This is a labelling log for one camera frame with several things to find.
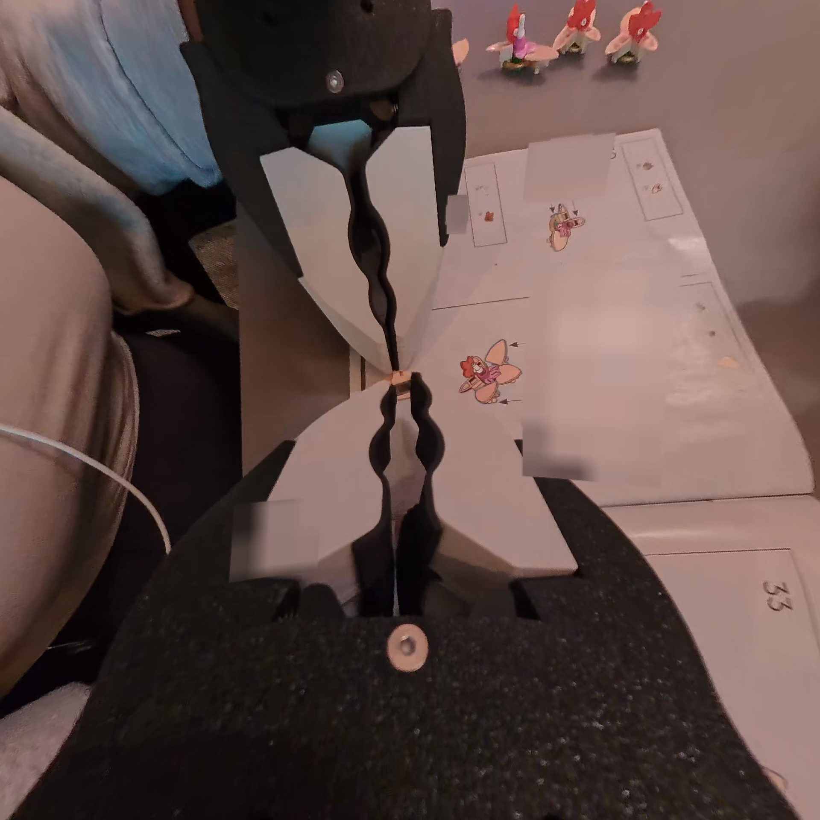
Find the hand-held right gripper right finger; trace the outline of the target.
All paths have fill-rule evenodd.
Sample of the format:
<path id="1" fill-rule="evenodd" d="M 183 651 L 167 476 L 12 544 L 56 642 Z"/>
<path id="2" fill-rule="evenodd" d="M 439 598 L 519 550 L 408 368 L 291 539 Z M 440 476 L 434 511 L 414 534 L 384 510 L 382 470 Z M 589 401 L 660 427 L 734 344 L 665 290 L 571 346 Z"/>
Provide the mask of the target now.
<path id="1" fill-rule="evenodd" d="M 429 567 L 444 586 L 504 586 L 568 577 L 578 564 L 548 504 L 523 474 L 518 446 L 486 409 L 436 399 L 419 372 L 410 382 L 425 468 L 419 501 L 432 525 Z"/>

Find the toy brick instruction booklet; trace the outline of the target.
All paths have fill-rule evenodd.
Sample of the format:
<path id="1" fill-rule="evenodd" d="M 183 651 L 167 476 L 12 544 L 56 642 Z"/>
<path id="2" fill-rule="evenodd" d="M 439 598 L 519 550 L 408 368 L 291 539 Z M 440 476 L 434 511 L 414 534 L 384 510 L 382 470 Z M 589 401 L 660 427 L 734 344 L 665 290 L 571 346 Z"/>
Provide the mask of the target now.
<path id="1" fill-rule="evenodd" d="M 545 364 L 527 305 L 604 241 L 676 282 L 651 486 L 577 486 L 659 574 L 727 712 L 800 818 L 818 818 L 818 500 L 804 440 L 723 283 L 659 129 L 609 135 L 605 193 L 527 202 L 526 150 L 466 160 L 469 226 L 445 250 L 415 361 L 445 421 L 519 439 Z"/>

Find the person's torso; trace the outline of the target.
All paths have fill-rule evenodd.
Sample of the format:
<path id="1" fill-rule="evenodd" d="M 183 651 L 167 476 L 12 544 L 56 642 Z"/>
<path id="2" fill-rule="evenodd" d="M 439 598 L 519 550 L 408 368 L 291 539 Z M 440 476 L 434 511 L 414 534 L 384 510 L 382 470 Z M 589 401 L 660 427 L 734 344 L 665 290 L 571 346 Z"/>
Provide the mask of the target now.
<path id="1" fill-rule="evenodd" d="M 138 386 L 111 327 L 108 280 L 67 223 L 2 179 L 1 421 L 131 478 Z M 126 490 L 69 454 L 2 434 L 1 692 L 57 637 L 95 582 Z"/>

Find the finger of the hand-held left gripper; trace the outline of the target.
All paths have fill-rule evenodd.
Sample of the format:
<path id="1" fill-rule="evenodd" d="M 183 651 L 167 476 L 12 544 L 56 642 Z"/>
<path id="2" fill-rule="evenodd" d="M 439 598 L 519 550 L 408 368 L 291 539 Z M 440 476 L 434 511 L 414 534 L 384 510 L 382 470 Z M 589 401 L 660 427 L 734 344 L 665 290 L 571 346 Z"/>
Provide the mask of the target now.
<path id="1" fill-rule="evenodd" d="M 395 300 L 398 364 L 412 365 L 432 310 L 440 244 L 431 129 L 394 129 L 365 165 L 366 189 L 386 231 L 386 281 Z"/>
<path id="2" fill-rule="evenodd" d="M 397 202 L 390 189 L 394 148 L 352 149 L 350 168 L 293 146 L 259 159 L 302 287 L 350 347 L 382 372 L 398 369 L 398 242 L 387 214 Z"/>

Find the person's right forearm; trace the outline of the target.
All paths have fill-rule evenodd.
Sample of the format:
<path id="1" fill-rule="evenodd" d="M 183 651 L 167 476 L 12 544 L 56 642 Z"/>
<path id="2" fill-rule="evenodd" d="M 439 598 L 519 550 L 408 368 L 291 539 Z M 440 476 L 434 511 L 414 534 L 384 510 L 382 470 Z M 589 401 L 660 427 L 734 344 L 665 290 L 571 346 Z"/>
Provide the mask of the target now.
<path id="1" fill-rule="evenodd" d="M 69 683 L 1 720 L 1 818 L 10 818 L 47 771 L 93 688 Z"/>

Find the assembled toy brick flower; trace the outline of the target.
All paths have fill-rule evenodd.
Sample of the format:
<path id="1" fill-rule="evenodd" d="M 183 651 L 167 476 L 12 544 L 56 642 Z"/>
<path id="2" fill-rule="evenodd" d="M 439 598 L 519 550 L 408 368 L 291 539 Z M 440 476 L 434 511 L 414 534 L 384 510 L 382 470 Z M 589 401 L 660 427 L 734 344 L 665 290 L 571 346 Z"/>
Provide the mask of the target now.
<path id="1" fill-rule="evenodd" d="M 621 20 L 620 29 L 606 47 L 605 55 L 613 65 L 637 65 L 657 51 L 659 41 L 653 30 L 662 16 L 653 1 L 645 1 Z"/>
<path id="2" fill-rule="evenodd" d="M 576 1 L 570 9 L 567 22 L 553 42 L 552 48 L 560 55 L 584 55 L 587 48 L 600 41 L 595 26 L 597 2 Z"/>
<path id="3" fill-rule="evenodd" d="M 501 69 L 511 74 L 528 71 L 536 76 L 559 58 L 555 48 L 528 39 L 526 14 L 517 3 L 507 16 L 505 39 L 487 46 L 486 51 L 495 54 Z"/>

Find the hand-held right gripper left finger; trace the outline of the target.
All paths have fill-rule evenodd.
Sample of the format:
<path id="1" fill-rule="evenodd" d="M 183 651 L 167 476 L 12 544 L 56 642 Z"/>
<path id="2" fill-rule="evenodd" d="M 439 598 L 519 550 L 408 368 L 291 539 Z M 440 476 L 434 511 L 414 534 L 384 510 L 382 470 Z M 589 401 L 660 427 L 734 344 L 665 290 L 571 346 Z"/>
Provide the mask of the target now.
<path id="1" fill-rule="evenodd" d="M 352 545 L 382 512 L 383 485 L 369 449 L 389 387 L 378 381 L 314 421 L 267 497 L 236 507 L 230 581 L 357 583 Z"/>

